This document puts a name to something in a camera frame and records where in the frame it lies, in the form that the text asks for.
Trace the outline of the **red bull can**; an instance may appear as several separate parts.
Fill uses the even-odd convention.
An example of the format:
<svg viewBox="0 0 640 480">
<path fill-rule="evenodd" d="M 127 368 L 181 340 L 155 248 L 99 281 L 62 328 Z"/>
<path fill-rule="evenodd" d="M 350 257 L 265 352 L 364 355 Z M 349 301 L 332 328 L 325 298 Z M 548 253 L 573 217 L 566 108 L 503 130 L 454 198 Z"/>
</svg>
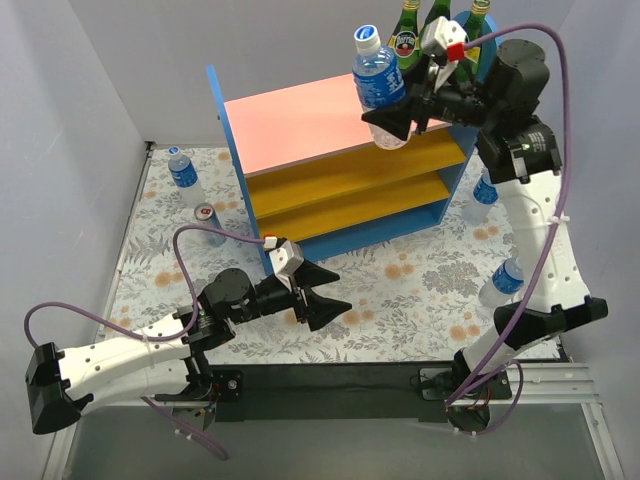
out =
<svg viewBox="0 0 640 480">
<path fill-rule="evenodd" d="M 204 202 L 197 205 L 194 208 L 194 217 L 197 223 L 206 227 L 214 227 L 218 230 L 222 229 L 222 225 L 218 218 L 218 215 L 214 209 L 214 206 L 210 203 Z M 216 247 L 221 246 L 226 241 L 224 235 L 218 233 L 209 233 L 208 242 Z"/>
</svg>

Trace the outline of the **water bottle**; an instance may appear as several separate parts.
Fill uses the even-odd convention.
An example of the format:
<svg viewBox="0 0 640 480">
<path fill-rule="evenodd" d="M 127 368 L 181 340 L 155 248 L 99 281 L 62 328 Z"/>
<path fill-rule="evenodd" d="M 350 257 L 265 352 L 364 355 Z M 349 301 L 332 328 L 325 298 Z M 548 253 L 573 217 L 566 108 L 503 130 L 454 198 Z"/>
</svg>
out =
<svg viewBox="0 0 640 480">
<path fill-rule="evenodd" d="M 462 218 L 473 225 L 482 223 L 498 198 L 498 192 L 491 181 L 490 174 L 484 170 L 462 209 Z"/>
<path fill-rule="evenodd" d="M 487 308 L 509 303 L 524 284 L 524 274 L 518 257 L 500 264 L 479 291 L 478 299 Z"/>
<path fill-rule="evenodd" d="M 205 193 L 192 160 L 177 146 L 168 149 L 168 169 L 181 198 L 194 209 L 206 201 Z"/>
<path fill-rule="evenodd" d="M 378 29 L 363 25 L 354 32 L 356 57 L 352 74 L 364 112 L 386 107 L 405 96 L 405 86 L 395 53 L 382 46 Z"/>
</svg>

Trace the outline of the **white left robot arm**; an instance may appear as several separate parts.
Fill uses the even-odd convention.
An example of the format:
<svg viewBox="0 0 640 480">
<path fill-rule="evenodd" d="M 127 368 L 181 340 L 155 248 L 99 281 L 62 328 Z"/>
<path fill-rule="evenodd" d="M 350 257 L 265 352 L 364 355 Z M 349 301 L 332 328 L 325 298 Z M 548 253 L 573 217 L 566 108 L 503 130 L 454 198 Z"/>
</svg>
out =
<svg viewBox="0 0 640 480">
<path fill-rule="evenodd" d="M 228 268 L 204 287 L 196 305 L 125 336 L 66 349 L 53 342 L 37 346 L 25 374 L 33 433 L 63 430 L 97 408 L 137 397 L 239 401 L 243 373 L 210 365 L 207 352 L 233 340 L 234 326 L 286 310 L 311 331 L 324 328 L 352 305 L 314 289 L 339 278 L 310 261 L 287 280 L 270 275 L 259 283 Z"/>
</svg>

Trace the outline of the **aluminium frame rail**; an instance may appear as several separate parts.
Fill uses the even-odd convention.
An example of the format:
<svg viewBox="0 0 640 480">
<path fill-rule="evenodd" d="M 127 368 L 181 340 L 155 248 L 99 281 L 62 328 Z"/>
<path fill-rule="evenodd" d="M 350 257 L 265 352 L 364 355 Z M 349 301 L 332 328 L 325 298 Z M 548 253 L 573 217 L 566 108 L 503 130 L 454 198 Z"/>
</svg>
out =
<svg viewBox="0 0 640 480">
<path fill-rule="evenodd" d="M 48 479 L 620 479 L 589 369 L 527 362 L 497 382 L 494 431 L 470 438 L 417 419 L 219 422 L 226 461 L 138 402 L 58 434 Z"/>
</svg>

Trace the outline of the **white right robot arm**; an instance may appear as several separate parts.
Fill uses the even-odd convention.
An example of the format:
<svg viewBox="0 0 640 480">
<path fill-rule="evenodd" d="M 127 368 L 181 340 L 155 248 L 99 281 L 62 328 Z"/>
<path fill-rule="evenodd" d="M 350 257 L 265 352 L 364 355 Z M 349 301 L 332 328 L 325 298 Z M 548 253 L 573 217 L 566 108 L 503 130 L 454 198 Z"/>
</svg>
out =
<svg viewBox="0 0 640 480">
<path fill-rule="evenodd" d="M 570 143 L 536 115 L 549 79 L 544 51 L 507 40 L 483 80 L 460 83 L 454 71 L 466 50 L 459 42 L 427 47 L 403 76 L 406 96 L 363 120 L 398 137 L 423 131 L 431 119 L 476 128 L 478 154 L 506 209 L 524 270 L 523 297 L 497 308 L 493 327 L 429 380 L 446 391 L 453 428 L 476 436 L 496 428 L 487 405 L 490 379 L 536 344 L 605 318 L 608 305 L 590 293 L 571 245 L 564 213 Z"/>
</svg>

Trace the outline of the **blue wooden shelf unit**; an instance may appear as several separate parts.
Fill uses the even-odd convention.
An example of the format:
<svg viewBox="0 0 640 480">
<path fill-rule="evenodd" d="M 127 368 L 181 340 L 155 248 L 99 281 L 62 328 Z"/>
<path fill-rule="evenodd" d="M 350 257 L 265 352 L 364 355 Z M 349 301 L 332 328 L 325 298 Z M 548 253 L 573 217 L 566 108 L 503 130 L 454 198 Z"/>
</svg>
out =
<svg viewBox="0 0 640 480">
<path fill-rule="evenodd" d="M 225 100 L 207 72 L 250 227 L 312 261 L 438 225 L 473 129 L 431 122 L 401 149 L 372 141 L 350 75 Z"/>
</svg>

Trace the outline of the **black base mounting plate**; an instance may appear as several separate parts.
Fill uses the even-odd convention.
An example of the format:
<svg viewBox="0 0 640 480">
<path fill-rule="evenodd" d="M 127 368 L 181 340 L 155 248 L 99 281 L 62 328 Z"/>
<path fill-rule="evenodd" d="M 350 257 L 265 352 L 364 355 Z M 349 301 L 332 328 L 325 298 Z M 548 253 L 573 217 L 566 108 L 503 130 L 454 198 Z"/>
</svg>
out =
<svg viewBox="0 0 640 480">
<path fill-rule="evenodd" d="M 158 402 L 213 404 L 219 422 L 417 419 L 444 423 L 466 377 L 448 362 L 232 365 Z"/>
</svg>

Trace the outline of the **green Perrier bottle yellow label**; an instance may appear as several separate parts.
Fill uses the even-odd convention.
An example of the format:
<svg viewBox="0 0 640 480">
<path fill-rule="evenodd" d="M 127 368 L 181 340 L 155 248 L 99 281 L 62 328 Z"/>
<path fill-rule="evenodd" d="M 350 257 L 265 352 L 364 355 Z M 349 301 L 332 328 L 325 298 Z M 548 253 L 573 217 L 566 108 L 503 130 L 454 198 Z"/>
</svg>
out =
<svg viewBox="0 0 640 480">
<path fill-rule="evenodd" d="M 419 59 L 418 10 L 420 0 L 404 0 L 401 15 L 388 41 L 401 71 L 412 67 Z"/>
</svg>

